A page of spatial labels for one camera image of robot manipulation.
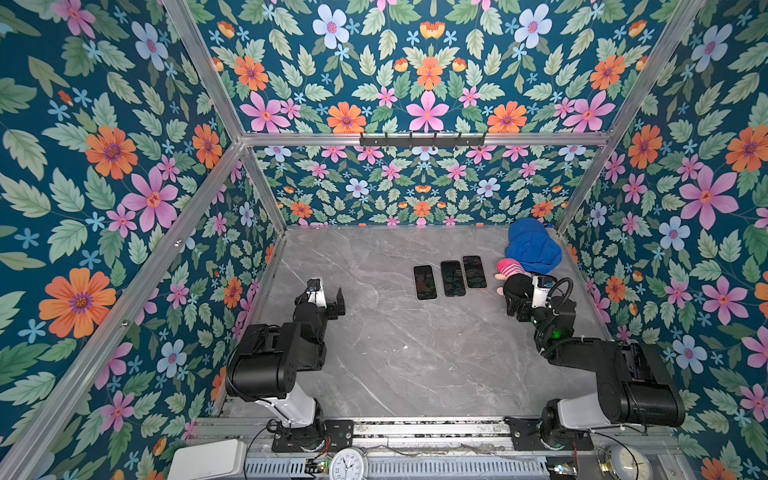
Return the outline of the black phone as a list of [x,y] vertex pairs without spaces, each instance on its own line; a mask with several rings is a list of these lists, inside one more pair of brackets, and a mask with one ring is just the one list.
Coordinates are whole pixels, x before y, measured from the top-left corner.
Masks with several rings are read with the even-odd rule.
[[417,299],[420,301],[437,298],[434,272],[430,265],[418,265],[413,268]]
[[467,287],[470,289],[485,289],[487,287],[487,280],[482,258],[478,255],[464,256],[462,263]]

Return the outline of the black phone case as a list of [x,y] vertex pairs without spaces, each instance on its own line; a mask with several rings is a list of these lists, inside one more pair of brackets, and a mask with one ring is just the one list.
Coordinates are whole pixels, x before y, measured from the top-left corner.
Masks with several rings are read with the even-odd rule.
[[466,295],[466,285],[462,264],[458,260],[442,261],[440,263],[441,277],[446,297],[462,297]]

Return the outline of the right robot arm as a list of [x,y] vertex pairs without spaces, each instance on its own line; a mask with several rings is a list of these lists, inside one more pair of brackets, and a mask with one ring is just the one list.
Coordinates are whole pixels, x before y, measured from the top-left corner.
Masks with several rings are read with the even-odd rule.
[[575,334],[574,282],[514,274],[500,288],[507,314],[534,326],[539,355],[554,366],[591,372],[596,391],[547,402],[532,434],[547,448],[589,448],[590,431],[620,425],[680,427],[684,402],[654,345],[624,345]]

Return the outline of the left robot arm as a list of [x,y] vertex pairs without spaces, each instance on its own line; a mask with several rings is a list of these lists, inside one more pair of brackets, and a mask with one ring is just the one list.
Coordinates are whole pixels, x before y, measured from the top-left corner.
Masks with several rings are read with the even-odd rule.
[[343,291],[328,300],[323,281],[311,278],[294,300],[290,321],[248,326],[231,355],[226,394],[272,414],[276,451],[312,452],[328,445],[322,407],[300,387],[298,374],[323,369],[328,323],[345,314]]

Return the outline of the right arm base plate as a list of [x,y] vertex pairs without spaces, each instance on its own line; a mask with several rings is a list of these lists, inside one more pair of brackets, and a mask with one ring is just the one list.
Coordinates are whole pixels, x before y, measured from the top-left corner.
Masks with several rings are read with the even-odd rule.
[[586,431],[570,430],[557,422],[532,418],[504,417],[516,451],[591,451],[594,443]]

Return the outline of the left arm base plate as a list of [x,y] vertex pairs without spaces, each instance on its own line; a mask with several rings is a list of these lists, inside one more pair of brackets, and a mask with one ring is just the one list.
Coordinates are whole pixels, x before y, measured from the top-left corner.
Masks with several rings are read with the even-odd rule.
[[280,426],[274,433],[274,453],[336,453],[352,446],[355,423],[352,420],[322,420],[307,427]]

